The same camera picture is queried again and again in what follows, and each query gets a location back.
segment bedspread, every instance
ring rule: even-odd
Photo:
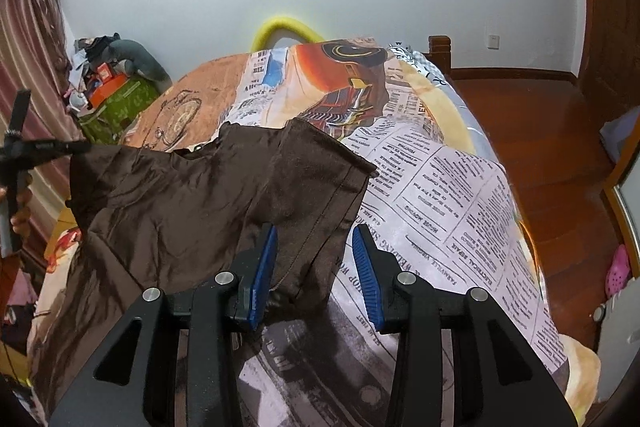
[[[463,100],[421,54],[353,39],[213,60],[154,102],[124,141],[193,150],[224,121],[279,128],[295,116],[378,165],[381,176],[370,182],[356,220],[369,225],[378,246],[438,288],[487,288],[565,389],[566,340],[549,316],[506,174]],[[472,180],[456,189],[466,198],[459,212],[434,192],[438,179],[453,192]],[[477,224],[497,232],[468,242]],[[481,251],[487,241],[494,251]],[[321,316],[269,325],[236,352],[246,425],[383,424],[398,340],[366,319],[350,240],[335,277]],[[443,425],[450,425],[447,332],[443,346]]]

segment person's hand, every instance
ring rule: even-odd
[[[31,185],[33,178],[30,174],[27,174],[27,185]],[[6,195],[6,189],[4,187],[0,187],[0,201],[4,200]],[[17,195],[16,199],[18,200],[18,204],[21,205],[21,209],[18,210],[11,218],[11,224],[14,228],[14,232],[19,234],[24,241],[27,240],[29,234],[31,232],[31,225],[29,224],[29,219],[31,217],[31,209],[28,207],[29,201],[33,194],[29,188],[25,188],[20,194]]]

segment electrical outlet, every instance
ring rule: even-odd
[[[486,47],[490,50],[499,50],[500,49],[500,35],[487,35],[486,36]]]

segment orange box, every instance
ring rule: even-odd
[[[98,89],[96,89],[91,97],[89,97],[89,102],[94,107],[98,107],[102,102],[104,102],[107,98],[109,98],[113,93],[119,90],[124,84],[127,82],[127,75],[124,73],[117,74],[114,76],[109,82],[106,84],[102,84]]]
[[[98,66],[97,73],[103,84],[106,84],[110,80],[113,80],[111,68],[106,62],[103,62],[102,64],[100,64],[100,66]]]

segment wooden door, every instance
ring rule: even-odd
[[[598,125],[640,105],[640,0],[587,0],[578,87]]]

